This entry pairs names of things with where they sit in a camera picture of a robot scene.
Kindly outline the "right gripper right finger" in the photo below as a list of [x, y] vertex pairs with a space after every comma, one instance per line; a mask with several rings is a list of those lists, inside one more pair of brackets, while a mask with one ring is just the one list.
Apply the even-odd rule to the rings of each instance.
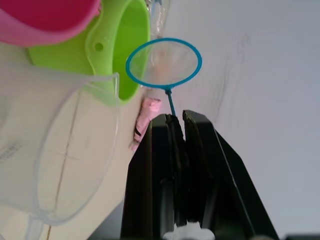
[[279, 239], [241, 157], [205, 115], [184, 110], [182, 118], [200, 226], [216, 240]]

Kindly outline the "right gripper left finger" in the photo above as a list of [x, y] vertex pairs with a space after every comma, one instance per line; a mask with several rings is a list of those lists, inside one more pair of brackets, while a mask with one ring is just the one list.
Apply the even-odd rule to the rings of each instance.
[[161, 114], [128, 167], [120, 238], [160, 240], [187, 224], [188, 156], [176, 116]]

